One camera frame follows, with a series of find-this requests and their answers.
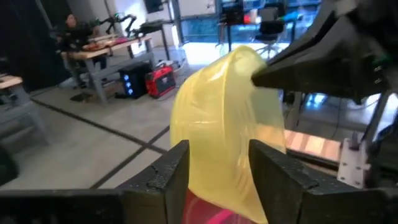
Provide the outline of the black background desk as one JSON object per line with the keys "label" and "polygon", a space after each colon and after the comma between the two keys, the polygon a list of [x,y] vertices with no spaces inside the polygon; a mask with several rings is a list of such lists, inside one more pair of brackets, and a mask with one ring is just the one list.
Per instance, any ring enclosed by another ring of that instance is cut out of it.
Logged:
{"label": "black background desk", "polygon": [[156,20],[152,22],[145,22],[140,25],[140,28],[138,29],[138,33],[141,33],[143,35],[147,35],[153,32],[160,31],[162,35],[162,43],[164,46],[165,54],[167,60],[170,60],[170,52],[169,52],[169,47],[167,45],[167,39],[165,36],[165,31],[164,31],[164,25],[166,24],[172,24],[173,21],[166,21],[166,20]]}

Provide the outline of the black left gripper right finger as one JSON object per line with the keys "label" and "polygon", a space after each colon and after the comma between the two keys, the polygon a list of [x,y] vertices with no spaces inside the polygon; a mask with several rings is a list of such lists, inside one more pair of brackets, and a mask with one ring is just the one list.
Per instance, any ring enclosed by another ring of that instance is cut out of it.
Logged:
{"label": "black left gripper right finger", "polygon": [[257,193],[269,224],[299,224],[303,195],[318,182],[296,159],[252,139],[249,163]]}

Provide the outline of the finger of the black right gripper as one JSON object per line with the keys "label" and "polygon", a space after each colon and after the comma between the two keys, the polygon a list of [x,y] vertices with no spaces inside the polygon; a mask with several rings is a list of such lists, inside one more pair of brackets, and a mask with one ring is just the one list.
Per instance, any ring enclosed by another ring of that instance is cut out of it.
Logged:
{"label": "finger of the black right gripper", "polygon": [[347,17],[316,19],[255,75],[370,75],[371,52]]}
{"label": "finger of the black right gripper", "polygon": [[255,86],[327,95],[361,101],[388,90],[371,54],[362,57],[331,55],[315,59],[287,59],[255,71]]}

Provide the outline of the black metal table frame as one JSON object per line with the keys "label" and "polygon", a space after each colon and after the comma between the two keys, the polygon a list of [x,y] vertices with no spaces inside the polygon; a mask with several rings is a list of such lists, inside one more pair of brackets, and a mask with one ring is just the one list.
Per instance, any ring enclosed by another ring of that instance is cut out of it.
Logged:
{"label": "black metal table frame", "polygon": [[288,155],[332,172],[338,170],[341,142],[357,134],[373,140],[378,131],[391,124],[398,112],[398,93],[376,94],[362,105],[351,100],[322,94],[303,97],[295,94],[291,107],[285,108],[285,124],[290,133]]}

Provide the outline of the person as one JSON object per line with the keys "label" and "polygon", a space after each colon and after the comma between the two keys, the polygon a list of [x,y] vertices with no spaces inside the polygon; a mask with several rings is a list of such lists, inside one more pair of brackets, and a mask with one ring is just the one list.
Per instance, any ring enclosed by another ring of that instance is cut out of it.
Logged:
{"label": "person", "polygon": [[86,22],[78,22],[73,14],[69,14],[65,22],[56,27],[56,41],[62,52],[80,51],[88,44],[88,39],[99,35],[98,26]]}

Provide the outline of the grey wooden-top table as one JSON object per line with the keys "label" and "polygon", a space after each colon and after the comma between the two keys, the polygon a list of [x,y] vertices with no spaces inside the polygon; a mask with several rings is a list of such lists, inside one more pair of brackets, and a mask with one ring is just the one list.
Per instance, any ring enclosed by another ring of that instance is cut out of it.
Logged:
{"label": "grey wooden-top table", "polygon": [[45,123],[40,117],[37,105],[22,86],[22,78],[12,75],[0,74],[0,100],[6,105],[0,105],[0,126],[12,121],[28,120],[29,126],[0,138],[1,143],[16,142],[28,133],[38,133],[42,139],[50,144]]}

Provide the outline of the pink plastic bowl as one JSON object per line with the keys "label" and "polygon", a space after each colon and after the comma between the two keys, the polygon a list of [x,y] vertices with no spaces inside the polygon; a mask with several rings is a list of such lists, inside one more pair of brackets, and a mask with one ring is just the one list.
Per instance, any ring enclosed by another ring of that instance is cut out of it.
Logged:
{"label": "pink plastic bowl", "polygon": [[257,224],[230,210],[220,208],[187,190],[182,224]]}

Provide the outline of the yellow translucent plastic bowl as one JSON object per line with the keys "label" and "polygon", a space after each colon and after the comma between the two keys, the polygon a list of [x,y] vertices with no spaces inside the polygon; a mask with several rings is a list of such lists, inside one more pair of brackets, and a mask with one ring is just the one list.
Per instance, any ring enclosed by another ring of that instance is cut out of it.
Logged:
{"label": "yellow translucent plastic bowl", "polygon": [[258,224],[268,222],[251,174],[249,142],[286,151],[278,92],[251,80],[265,65],[252,48],[236,48],[187,78],[170,119],[171,143],[190,145],[190,191]]}

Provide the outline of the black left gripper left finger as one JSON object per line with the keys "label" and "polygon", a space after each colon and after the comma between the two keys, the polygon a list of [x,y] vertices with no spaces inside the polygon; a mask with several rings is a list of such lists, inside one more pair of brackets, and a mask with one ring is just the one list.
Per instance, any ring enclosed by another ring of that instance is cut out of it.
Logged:
{"label": "black left gripper left finger", "polygon": [[190,146],[183,140],[117,186],[123,191],[123,224],[182,224],[189,165]]}

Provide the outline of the black equipment cart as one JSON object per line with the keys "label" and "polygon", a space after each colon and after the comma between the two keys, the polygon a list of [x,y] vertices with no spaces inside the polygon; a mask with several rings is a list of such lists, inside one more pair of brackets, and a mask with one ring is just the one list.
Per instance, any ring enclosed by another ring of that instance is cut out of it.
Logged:
{"label": "black equipment cart", "polygon": [[220,0],[220,24],[221,31],[224,33],[226,29],[226,36],[228,41],[228,51],[232,51],[232,37],[231,27],[234,25],[244,24],[244,1],[243,0]]}

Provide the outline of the white mounting bracket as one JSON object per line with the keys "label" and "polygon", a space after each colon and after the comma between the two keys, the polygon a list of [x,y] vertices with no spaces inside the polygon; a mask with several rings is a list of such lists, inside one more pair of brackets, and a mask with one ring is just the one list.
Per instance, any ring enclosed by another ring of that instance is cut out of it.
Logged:
{"label": "white mounting bracket", "polygon": [[358,143],[356,139],[344,139],[341,144],[337,179],[357,189],[363,189],[369,169],[366,143]]}

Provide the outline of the black office chair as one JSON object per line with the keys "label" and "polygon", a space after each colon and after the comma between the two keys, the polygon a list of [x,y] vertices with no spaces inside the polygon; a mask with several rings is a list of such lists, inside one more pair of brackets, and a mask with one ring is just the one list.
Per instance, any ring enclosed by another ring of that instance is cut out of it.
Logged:
{"label": "black office chair", "polygon": [[261,21],[259,23],[258,33],[254,36],[254,40],[262,42],[265,46],[256,51],[262,55],[267,54],[266,59],[271,59],[271,52],[274,56],[280,52],[280,47],[275,44],[284,31],[285,22],[280,18],[285,15],[283,4],[266,4],[262,9],[257,11],[257,15]]}

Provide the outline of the black computer with blue lights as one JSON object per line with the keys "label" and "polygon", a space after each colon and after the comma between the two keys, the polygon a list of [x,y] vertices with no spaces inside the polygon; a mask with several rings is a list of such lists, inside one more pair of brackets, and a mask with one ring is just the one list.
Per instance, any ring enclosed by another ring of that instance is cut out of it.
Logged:
{"label": "black computer with blue lights", "polygon": [[123,98],[138,99],[147,94],[145,77],[152,71],[152,66],[147,62],[139,62],[128,65],[119,70],[123,92]]}

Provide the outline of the wooden background table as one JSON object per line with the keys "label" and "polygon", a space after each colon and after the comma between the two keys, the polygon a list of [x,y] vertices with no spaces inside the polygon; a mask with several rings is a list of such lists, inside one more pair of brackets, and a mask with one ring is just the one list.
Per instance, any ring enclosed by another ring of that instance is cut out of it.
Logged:
{"label": "wooden background table", "polygon": [[[101,49],[91,50],[91,51],[80,51],[80,52],[62,52],[61,56],[64,59],[74,59],[74,60],[84,61],[88,69],[88,76],[92,80],[93,87],[95,89],[97,96],[100,102],[103,105],[106,105],[108,103],[108,99],[106,97],[106,92],[101,82],[103,78],[106,78],[109,75],[118,72],[120,69],[128,65],[132,65],[138,62],[148,61],[153,67],[155,66],[154,54],[152,51],[150,40],[151,38],[148,36],[143,36],[137,39],[127,38],[126,41],[113,45],[106,45],[106,44],[104,45],[103,43],[98,41],[98,44],[102,45]],[[130,47],[132,44],[142,44],[142,43],[144,43],[146,47],[146,53],[140,54],[137,57],[130,58],[123,62],[117,63],[116,65],[108,66],[103,70],[96,71],[94,65],[91,62],[92,58],[97,57],[99,55],[104,55],[104,54],[111,55],[114,53],[115,50]]]}

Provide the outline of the red toolbox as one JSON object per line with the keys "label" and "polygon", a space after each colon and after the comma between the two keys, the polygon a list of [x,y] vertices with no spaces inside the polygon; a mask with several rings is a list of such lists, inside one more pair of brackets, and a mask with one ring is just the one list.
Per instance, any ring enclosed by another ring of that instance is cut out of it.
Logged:
{"label": "red toolbox", "polygon": [[170,65],[156,68],[145,75],[148,94],[153,98],[160,98],[176,86],[174,70]]}

